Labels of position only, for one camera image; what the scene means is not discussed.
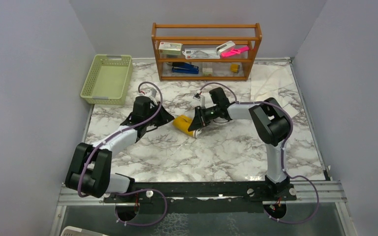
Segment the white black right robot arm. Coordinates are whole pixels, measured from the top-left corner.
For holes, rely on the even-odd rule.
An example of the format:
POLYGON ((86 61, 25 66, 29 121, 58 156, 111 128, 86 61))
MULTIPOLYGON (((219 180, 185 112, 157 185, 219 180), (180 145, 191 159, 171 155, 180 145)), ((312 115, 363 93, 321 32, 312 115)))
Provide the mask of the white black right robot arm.
POLYGON ((199 105, 194 109, 188 130, 202 129, 216 118, 227 121, 251 120, 259 138, 266 144, 265 196, 270 200, 278 199, 290 184, 284 162, 286 142, 293 131, 291 117, 272 97, 256 102, 230 102, 222 88, 215 88, 209 94, 213 102, 209 108, 204 105, 205 97, 201 91, 193 96, 199 105))

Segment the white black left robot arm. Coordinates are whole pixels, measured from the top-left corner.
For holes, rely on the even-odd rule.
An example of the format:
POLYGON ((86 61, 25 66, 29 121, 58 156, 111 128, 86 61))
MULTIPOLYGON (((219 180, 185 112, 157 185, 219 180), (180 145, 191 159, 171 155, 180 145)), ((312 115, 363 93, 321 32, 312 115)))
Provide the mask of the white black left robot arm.
POLYGON ((106 138, 93 144, 77 145, 67 171, 64 184, 76 190, 80 197, 102 197, 116 193, 123 202, 134 198, 134 179, 111 172, 112 158, 138 142, 151 126, 157 129, 174 120, 160 101, 141 95, 135 99, 132 112, 119 128, 106 138))

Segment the yellow brown bear towel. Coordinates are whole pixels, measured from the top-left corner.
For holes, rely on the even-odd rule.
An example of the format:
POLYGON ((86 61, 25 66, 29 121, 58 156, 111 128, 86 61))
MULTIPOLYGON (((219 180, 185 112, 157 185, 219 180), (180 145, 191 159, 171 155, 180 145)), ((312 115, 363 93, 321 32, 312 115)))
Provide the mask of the yellow brown bear towel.
POLYGON ((175 128, 180 130, 182 133, 196 139, 202 133, 202 130, 197 129, 197 130, 194 130, 194 131, 188 131, 188 128, 191 125, 191 123, 192 123, 192 118, 187 117, 185 115, 179 115, 172 121, 172 125, 175 128))

